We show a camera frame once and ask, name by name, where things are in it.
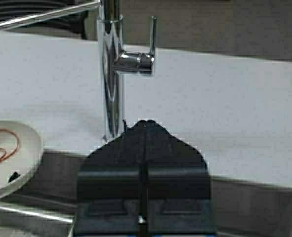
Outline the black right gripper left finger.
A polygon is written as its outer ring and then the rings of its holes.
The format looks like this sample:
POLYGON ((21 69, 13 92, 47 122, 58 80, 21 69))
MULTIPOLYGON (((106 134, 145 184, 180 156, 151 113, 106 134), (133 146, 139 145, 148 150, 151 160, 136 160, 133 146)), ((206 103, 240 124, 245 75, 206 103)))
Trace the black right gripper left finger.
POLYGON ((91 153, 77 174, 75 235, 138 235, 142 216, 142 169, 146 121, 91 153))

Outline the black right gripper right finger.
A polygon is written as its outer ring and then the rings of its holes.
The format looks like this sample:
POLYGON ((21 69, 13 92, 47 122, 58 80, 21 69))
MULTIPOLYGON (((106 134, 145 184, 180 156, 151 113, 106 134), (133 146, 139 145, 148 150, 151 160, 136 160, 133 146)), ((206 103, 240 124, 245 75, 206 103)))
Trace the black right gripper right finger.
POLYGON ((150 235, 213 235, 208 165, 153 120, 144 124, 144 211, 150 235))

